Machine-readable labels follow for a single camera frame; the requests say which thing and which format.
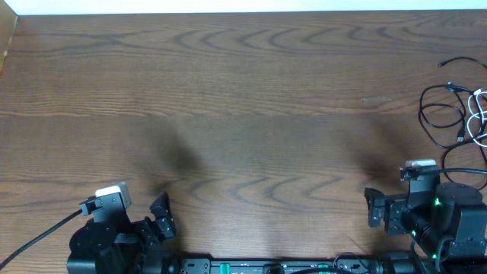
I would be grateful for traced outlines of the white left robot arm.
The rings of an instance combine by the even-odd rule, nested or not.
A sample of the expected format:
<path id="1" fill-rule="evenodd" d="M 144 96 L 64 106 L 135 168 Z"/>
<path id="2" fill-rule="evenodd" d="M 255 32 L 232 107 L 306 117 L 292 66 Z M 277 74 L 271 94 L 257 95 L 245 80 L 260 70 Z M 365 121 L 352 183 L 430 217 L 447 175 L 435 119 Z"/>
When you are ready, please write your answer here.
<path id="1" fill-rule="evenodd" d="M 92 215 L 70 242 L 69 273 L 176 274 L 180 263 L 163 243 L 176 236 L 167 193 L 151 205 L 154 219 L 130 221 L 121 192 L 94 196 L 80 204 L 83 215 Z"/>

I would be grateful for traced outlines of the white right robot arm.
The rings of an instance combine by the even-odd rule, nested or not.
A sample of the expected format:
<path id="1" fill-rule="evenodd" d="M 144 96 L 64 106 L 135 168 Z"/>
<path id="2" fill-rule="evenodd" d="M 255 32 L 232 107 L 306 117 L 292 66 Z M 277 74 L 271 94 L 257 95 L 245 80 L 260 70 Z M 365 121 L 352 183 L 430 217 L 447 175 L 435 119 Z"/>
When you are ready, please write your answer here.
<path id="1" fill-rule="evenodd" d="M 408 234 L 426 255 L 390 252 L 373 261 L 370 272 L 486 274 L 486 205 L 477 189 L 435 177 L 410 180 L 405 194 L 367 188 L 364 197 L 370 227 Z"/>

